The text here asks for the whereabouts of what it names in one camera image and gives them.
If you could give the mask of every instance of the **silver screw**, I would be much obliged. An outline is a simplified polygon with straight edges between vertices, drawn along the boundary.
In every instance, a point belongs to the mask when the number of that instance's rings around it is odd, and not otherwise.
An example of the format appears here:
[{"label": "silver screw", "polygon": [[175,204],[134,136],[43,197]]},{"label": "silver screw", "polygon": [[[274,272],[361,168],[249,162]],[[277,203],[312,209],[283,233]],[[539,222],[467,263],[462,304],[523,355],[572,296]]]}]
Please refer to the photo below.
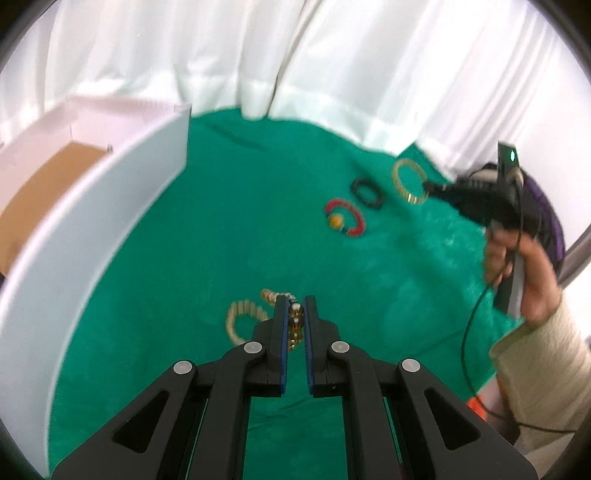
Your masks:
[{"label": "silver screw", "polygon": [[333,352],[336,353],[347,353],[349,351],[349,344],[342,340],[337,340],[336,342],[333,342],[333,344],[330,347],[333,349]]},{"label": "silver screw", "polygon": [[244,344],[244,351],[246,353],[258,353],[262,350],[262,345],[259,342],[248,342]]},{"label": "silver screw", "polygon": [[193,369],[191,362],[187,360],[181,360],[180,362],[176,362],[174,364],[174,373],[179,375],[188,374]]},{"label": "silver screw", "polygon": [[421,364],[417,362],[414,358],[407,358],[402,362],[402,368],[404,368],[407,372],[418,372],[421,368]]}]

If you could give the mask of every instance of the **green tablecloth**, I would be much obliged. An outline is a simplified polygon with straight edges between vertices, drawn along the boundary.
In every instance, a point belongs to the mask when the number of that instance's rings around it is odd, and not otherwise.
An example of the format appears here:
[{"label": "green tablecloth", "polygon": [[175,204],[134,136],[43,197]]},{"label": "green tablecloth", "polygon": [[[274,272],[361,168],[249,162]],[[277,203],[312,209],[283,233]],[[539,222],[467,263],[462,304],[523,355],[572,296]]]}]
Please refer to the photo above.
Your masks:
[{"label": "green tablecloth", "polygon": [[[442,180],[417,148],[401,157]],[[249,122],[236,110],[192,119],[186,171],[118,252],[74,335],[51,415],[51,469],[176,360],[220,358],[232,346],[230,303],[258,301],[262,288],[316,296],[343,339],[375,358],[417,358],[467,398],[459,349],[483,288],[484,238],[435,200],[405,203],[394,161],[299,122]],[[357,177],[380,184],[386,202],[359,205],[367,231],[348,238],[328,228],[323,206],[355,202]],[[239,323],[248,337],[253,323]],[[490,301],[481,307],[467,347],[476,385],[493,374],[488,349],[511,325]],[[245,479],[345,479],[341,415],[339,400],[308,395],[298,348],[286,395],[253,402]]]}]

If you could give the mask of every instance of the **hand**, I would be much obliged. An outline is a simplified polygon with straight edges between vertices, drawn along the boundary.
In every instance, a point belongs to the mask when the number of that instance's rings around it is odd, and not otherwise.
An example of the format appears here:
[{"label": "hand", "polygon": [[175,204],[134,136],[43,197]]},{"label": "hand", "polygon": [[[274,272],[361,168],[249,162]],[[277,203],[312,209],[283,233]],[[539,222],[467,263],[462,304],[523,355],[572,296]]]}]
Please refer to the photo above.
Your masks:
[{"label": "hand", "polygon": [[[488,242],[482,262],[484,280],[497,286],[502,278],[511,275],[513,265],[509,263],[502,274],[507,250],[514,250],[517,232],[495,229],[486,231]],[[558,309],[562,292],[556,281],[554,268],[542,246],[526,233],[522,234],[519,253],[525,261],[525,286],[521,300],[521,314],[531,326],[543,325]]]}]

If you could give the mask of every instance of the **orange ball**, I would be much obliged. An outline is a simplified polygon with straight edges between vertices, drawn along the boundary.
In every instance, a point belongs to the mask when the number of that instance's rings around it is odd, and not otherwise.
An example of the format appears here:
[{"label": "orange ball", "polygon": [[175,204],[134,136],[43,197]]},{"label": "orange ball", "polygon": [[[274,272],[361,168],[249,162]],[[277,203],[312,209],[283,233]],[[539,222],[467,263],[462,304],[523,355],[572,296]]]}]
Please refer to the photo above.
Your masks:
[{"label": "orange ball", "polygon": [[329,215],[329,225],[333,230],[342,230],[345,226],[345,217],[341,213]]}]

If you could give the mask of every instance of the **sleeve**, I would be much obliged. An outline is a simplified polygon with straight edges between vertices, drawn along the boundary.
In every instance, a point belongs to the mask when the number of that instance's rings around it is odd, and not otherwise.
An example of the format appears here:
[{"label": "sleeve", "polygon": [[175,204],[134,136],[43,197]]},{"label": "sleeve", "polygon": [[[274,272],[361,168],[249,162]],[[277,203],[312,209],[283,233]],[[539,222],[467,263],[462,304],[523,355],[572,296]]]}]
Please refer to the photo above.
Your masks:
[{"label": "sleeve", "polygon": [[[527,324],[503,337],[490,351],[517,421],[556,430],[576,430],[591,408],[591,350],[563,299],[538,328]],[[521,428],[529,450],[562,434]]]}]

